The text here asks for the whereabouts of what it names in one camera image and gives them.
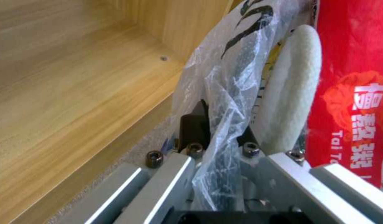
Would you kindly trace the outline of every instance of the red plastic bag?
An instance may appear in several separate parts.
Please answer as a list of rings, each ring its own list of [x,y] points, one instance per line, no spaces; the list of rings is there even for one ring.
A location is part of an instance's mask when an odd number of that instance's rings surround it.
[[[383,190],[383,1],[321,1],[317,31],[323,65],[306,157]]]

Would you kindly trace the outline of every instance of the black screw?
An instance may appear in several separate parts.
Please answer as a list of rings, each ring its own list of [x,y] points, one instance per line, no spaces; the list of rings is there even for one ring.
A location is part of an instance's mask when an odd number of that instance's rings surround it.
[[[259,154],[259,146],[253,142],[246,142],[243,145],[243,156],[252,158]]]
[[[305,160],[305,154],[301,150],[290,150],[286,155],[297,163],[302,163]]]
[[[150,151],[146,155],[146,166],[150,168],[160,167],[163,163],[163,154],[160,151]]]
[[[203,146],[200,143],[193,142],[187,145],[186,154],[193,159],[203,157]]]

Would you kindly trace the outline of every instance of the wooden panel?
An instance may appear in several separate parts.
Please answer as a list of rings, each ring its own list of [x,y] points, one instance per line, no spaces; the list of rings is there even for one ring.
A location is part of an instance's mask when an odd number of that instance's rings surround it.
[[[105,1],[41,0],[1,11],[0,223],[170,95],[182,67]]]
[[[227,15],[233,1],[173,0],[168,5],[163,43],[188,58],[206,34]]]
[[[108,0],[187,60],[233,0]]]
[[[139,139],[163,121],[170,113],[171,100],[172,98],[169,97],[160,103],[74,174],[61,182],[54,190],[21,214],[13,223],[46,222],[51,216],[56,214],[58,209],[70,202],[88,183],[96,179],[100,173],[131,149]]]

